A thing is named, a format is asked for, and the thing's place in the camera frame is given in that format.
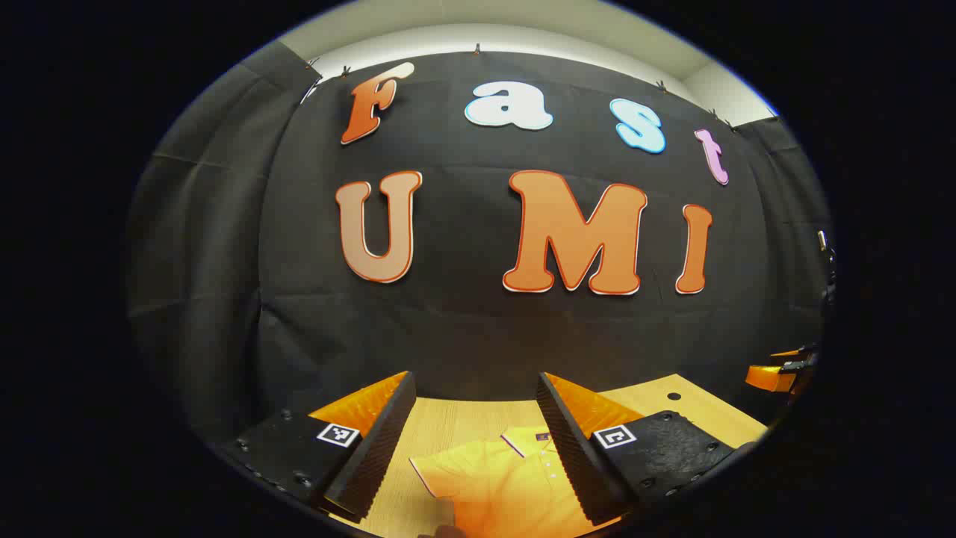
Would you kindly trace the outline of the orange-yellow polo T-shirt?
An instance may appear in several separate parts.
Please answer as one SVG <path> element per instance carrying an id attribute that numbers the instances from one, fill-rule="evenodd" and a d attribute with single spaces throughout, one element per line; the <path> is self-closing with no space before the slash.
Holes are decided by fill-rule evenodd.
<path id="1" fill-rule="evenodd" d="M 433 497 L 450 501 L 465 538 L 580 538 L 600 529 L 578 503 L 543 425 L 409 462 Z"/>

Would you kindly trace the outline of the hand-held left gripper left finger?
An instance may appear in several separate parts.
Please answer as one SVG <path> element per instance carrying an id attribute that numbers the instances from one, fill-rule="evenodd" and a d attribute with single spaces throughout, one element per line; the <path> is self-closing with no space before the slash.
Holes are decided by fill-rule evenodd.
<path id="1" fill-rule="evenodd" d="M 401 371 L 332 398 L 317 385 L 218 450 L 291 503 L 359 523 L 370 512 L 417 397 Z"/>

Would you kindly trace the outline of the black backdrop cloth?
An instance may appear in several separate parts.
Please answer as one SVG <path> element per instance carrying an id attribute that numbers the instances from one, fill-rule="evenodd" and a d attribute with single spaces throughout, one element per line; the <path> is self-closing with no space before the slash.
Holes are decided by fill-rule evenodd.
<path id="1" fill-rule="evenodd" d="M 525 401 L 540 371 L 595 391 L 679 374 L 763 421 L 750 365 L 822 336 L 834 233 L 782 120 L 731 129 L 649 83 L 520 52 L 413 58 L 368 137 L 352 89 L 286 46 L 256 52 L 175 120 L 128 225 L 128 316 L 185 422 L 221 440 L 286 406 L 412 371 L 426 398 Z M 562 175 L 584 214 L 648 195 L 634 295 L 506 290 L 517 170 Z"/>

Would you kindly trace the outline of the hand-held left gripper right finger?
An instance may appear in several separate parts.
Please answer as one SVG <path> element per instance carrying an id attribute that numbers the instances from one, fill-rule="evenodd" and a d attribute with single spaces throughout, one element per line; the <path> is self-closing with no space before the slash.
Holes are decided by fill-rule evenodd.
<path id="1" fill-rule="evenodd" d="M 646 519 L 751 453 L 679 412 L 643 415 L 541 372 L 536 401 L 578 503 L 595 525 Z"/>

